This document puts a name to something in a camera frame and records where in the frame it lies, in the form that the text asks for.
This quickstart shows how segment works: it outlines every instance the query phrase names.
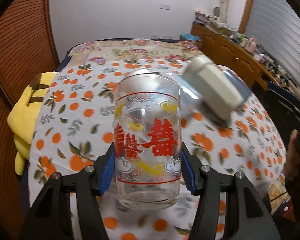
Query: clear glass cup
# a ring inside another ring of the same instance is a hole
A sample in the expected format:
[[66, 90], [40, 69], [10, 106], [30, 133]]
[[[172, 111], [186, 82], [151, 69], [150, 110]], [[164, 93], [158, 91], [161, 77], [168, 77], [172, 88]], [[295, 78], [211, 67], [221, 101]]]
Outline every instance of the clear glass cup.
[[181, 116], [178, 85], [154, 73], [118, 83], [114, 143], [120, 203], [164, 209], [179, 198]]

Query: bedspread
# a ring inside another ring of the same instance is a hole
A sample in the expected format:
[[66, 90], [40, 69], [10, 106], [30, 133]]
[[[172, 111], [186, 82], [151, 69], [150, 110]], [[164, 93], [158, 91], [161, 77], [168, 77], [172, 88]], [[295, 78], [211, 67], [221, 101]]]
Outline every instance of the bedspread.
[[92, 41], [73, 47], [66, 68], [96, 63], [104, 65], [107, 61], [167, 59], [189, 61], [203, 53], [188, 41], [168, 43], [153, 40]]
[[[181, 74], [186, 61], [162, 59], [108, 61], [64, 69], [50, 85], [39, 113], [30, 152], [29, 194], [32, 204], [52, 173], [78, 172], [103, 155], [114, 140], [114, 93], [117, 83], [134, 68]], [[218, 66], [220, 71], [227, 69]], [[199, 109], [182, 119], [182, 140], [203, 164], [218, 172], [243, 171], [252, 184], [266, 189], [270, 199], [285, 191], [281, 176], [285, 148], [267, 112], [252, 94], [242, 109], [222, 127]], [[199, 197], [181, 180], [176, 205], [155, 212], [138, 212], [120, 205], [116, 186], [98, 198], [103, 223], [111, 240], [186, 240]], [[273, 202], [273, 211], [284, 195]], [[217, 238], [223, 235], [225, 194], [220, 196]], [[75, 194], [71, 194], [72, 225], [81, 239]]]

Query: red chinese character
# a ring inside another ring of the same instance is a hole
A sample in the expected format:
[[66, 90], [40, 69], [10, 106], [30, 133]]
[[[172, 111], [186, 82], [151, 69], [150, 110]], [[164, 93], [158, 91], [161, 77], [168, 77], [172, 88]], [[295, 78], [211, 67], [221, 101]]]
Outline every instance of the red chinese character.
[[115, 133], [115, 142], [114, 142], [114, 148], [115, 148], [115, 155], [117, 157], [120, 156], [122, 150], [124, 150], [124, 144], [123, 144], [123, 141], [124, 141], [124, 133], [123, 133], [123, 130], [122, 130], [122, 127], [117, 124], [117, 126], [115, 127], [114, 129], [114, 133]]
[[177, 141], [173, 138], [173, 129], [171, 123], [164, 119], [164, 124], [161, 121], [154, 119], [154, 125], [150, 128], [151, 133], [147, 133], [151, 136], [151, 142], [141, 144], [145, 148], [152, 148], [154, 156], [172, 156], [173, 145], [178, 145]]
[[128, 133], [126, 136], [126, 154], [128, 158], [137, 157], [137, 153], [141, 153], [142, 151], [137, 148], [140, 144], [137, 143], [137, 140], [134, 134], [131, 135]]

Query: window blind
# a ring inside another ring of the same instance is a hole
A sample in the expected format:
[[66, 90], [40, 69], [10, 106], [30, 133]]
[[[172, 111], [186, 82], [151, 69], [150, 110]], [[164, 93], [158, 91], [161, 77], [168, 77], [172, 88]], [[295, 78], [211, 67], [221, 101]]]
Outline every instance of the window blind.
[[300, 86], [300, 19], [285, 0], [254, 0], [246, 35], [255, 36]]

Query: electrical outlet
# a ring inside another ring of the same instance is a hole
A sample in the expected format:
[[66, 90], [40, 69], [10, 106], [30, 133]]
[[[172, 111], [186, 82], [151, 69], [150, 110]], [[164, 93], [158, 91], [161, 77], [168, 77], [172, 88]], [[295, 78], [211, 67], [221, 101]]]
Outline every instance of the electrical outlet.
[[170, 5], [167, 5], [167, 4], [162, 4], [160, 9], [163, 9], [163, 10], [170, 10]]
[[172, 40], [172, 36], [151, 35], [151, 39], [155, 39], [155, 40], [169, 39], [169, 40]]

